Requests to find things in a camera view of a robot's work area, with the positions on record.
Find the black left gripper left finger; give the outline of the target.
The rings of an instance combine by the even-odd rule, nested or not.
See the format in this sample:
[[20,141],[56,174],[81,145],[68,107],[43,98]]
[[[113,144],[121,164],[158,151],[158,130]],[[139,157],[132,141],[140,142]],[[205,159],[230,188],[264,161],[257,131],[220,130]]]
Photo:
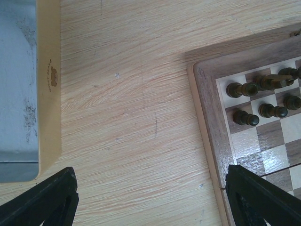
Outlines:
[[2,226],[71,226],[79,203],[73,167],[66,167],[0,206]]

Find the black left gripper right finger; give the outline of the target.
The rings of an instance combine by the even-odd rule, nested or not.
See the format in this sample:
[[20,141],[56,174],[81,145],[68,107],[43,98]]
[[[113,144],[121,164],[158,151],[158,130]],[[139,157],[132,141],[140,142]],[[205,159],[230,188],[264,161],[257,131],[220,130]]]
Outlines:
[[301,201],[240,165],[229,165],[226,193],[237,226],[299,226]]

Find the wooden chess board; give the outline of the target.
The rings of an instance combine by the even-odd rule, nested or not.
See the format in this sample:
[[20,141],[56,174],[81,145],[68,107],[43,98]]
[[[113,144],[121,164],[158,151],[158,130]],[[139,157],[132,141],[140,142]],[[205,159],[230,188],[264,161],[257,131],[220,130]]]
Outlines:
[[202,47],[187,57],[222,224],[235,224],[226,193],[230,165],[300,198],[300,23]]

